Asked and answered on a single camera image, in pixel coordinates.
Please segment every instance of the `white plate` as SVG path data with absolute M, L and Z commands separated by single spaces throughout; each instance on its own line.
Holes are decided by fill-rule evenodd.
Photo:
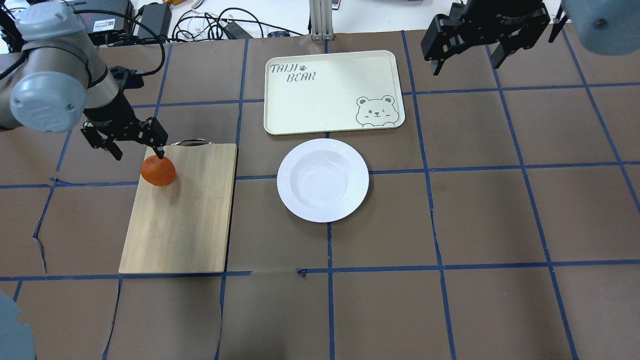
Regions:
M 369 170 L 354 148 L 334 139 L 296 146 L 278 169 L 278 193 L 292 213 L 313 222 L 340 220 L 360 206 Z

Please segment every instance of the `power adapter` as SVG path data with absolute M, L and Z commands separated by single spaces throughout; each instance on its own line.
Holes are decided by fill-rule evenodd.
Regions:
M 147 4 L 142 8 L 140 22 L 160 38 L 167 38 L 169 23 L 171 23 L 171 9 L 169 4 Z M 138 28 L 139 38 L 152 38 L 153 36 L 142 27 Z
M 134 13 L 130 0 L 69 0 L 66 3 L 74 10 L 108 10 L 130 17 Z M 83 13 L 79 18 L 94 45 L 110 44 L 117 40 L 119 34 L 129 33 L 131 30 L 131 22 L 117 16 Z
M 249 35 L 240 25 L 238 25 L 235 21 L 230 21 L 227 25 L 222 29 L 225 32 L 225 35 L 230 40 L 241 39 L 241 38 L 253 38 L 253 36 Z

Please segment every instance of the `wooden cutting board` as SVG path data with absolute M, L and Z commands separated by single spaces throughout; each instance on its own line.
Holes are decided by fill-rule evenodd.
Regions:
M 140 177 L 120 260 L 121 274 L 222 272 L 236 174 L 232 143 L 165 146 L 176 178 Z M 153 155 L 147 149 L 145 159 Z

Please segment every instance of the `robotic arm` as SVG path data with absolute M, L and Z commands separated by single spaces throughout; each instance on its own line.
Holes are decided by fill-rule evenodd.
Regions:
M 108 69 L 70 7 L 34 4 L 16 26 L 28 43 L 18 62 L 24 63 L 0 79 L 0 131 L 24 125 L 61 133 L 84 113 L 81 131 L 94 149 L 120 160 L 115 141 L 130 140 L 164 156 L 166 131 L 154 117 L 138 120 L 123 94 L 142 87 L 141 78 L 121 67 Z
M 640 1 L 562 0 L 549 42 L 571 17 L 578 37 L 590 51 L 629 54 L 640 48 Z M 491 56 L 497 69 L 510 54 L 532 48 L 550 22 L 542 0 L 469 0 L 454 3 L 449 15 L 433 17 L 422 39 L 424 59 L 438 75 L 444 61 L 475 45 L 500 44 Z

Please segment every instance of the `metal post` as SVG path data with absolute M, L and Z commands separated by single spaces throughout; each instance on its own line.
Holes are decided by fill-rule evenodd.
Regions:
M 333 40 L 331 0 L 309 0 L 311 39 Z

